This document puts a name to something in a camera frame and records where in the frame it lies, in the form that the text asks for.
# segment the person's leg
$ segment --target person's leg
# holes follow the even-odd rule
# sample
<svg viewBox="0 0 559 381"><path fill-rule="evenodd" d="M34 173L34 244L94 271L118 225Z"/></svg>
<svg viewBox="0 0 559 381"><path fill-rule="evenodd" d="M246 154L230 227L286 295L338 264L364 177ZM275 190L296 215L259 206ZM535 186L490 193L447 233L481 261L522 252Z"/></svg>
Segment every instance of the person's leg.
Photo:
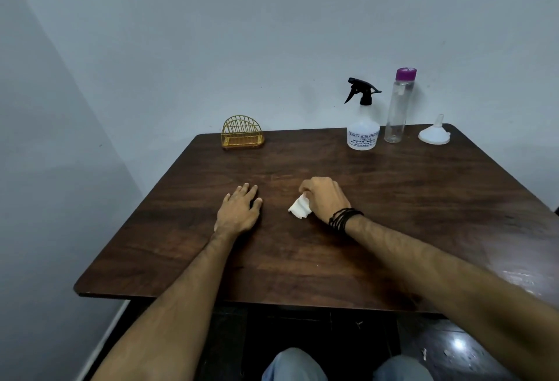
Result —
<svg viewBox="0 0 559 381"><path fill-rule="evenodd" d="M316 361L301 349L290 348L277 354L264 371L262 381L328 381Z"/></svg>
<svg viewBox="0 0 559 381"><path fill-rule="evenodd" d="M433 381L433 377L421 363L409 356L394 356L378 367L374 381Z"/></svg>

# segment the person's left hand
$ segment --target person's left hand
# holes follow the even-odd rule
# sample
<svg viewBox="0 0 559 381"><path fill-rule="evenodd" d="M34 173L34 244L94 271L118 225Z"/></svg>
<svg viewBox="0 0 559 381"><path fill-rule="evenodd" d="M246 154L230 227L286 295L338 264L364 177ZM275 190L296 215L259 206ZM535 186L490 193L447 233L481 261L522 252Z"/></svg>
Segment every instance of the person's left hand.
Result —
<svg viewBox="0 0 559 381"><path fill-rule="evenodd" d="M213 231L239 235L251 229L258 219L260 207L262 207L260 197L254 201L252 208L250 207L250 202L254 199L256 191L258 191L256 185L249 191L247 183L242 187L238 186L232 195L227 194L217 213L217 221L213 226Z"/></svg>

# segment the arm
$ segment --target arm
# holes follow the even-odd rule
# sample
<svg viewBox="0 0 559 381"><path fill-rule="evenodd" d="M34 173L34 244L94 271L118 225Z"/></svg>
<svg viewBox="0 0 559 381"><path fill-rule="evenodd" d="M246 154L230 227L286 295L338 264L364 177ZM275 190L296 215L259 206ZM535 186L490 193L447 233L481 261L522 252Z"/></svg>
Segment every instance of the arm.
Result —
<svg viewBox="0 0 559 381"><path fill-rule="evenodd" d="M194 379L229 252L260 215L262 199L250 208L256 190L245 184L225 196L206 247L115 344L93 381Z"/></svg>
<svg viewBox="0 0 559 381"><path fill-rule="evenodd" d="M324 222L351 204L330 178L304 181L311 210ZM354 216L346 233L524 379L559 372L559 312L491 272L427 243Z"/></svg>

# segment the white spray bottle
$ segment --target white spray bottle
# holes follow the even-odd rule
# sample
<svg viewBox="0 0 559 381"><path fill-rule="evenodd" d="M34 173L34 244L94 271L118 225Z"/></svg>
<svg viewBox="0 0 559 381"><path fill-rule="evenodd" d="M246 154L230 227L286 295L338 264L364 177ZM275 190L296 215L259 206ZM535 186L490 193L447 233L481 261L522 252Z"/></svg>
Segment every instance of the white spray bottle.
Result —
<svg viewBox="0 0 559 381"><path fill-rule="evenodd" d="M370 150L377 144L378 132L381 129L381 126L371 119L370 106L373 103L371 96L382 91L359 79L350 78L348 82L352 87L346 103L351 100L353 95L363 94L359 102L359 117L356 122L347 127L348 145L353 150Z"/></svg>

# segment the black bracelet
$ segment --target black bracelet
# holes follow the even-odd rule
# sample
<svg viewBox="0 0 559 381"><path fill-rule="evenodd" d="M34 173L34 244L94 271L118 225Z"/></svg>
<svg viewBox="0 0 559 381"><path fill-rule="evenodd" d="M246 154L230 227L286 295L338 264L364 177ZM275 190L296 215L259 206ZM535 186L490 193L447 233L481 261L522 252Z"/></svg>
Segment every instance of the black bracelet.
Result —
<svg viewBox="0 0 559 381"><path fill-rule="evenodd" d="M346 233L346 223L349 218L355 215L362 215L363 212L354 208L346 208L338 210L332 215L328 224L338 232Z"/></svg>

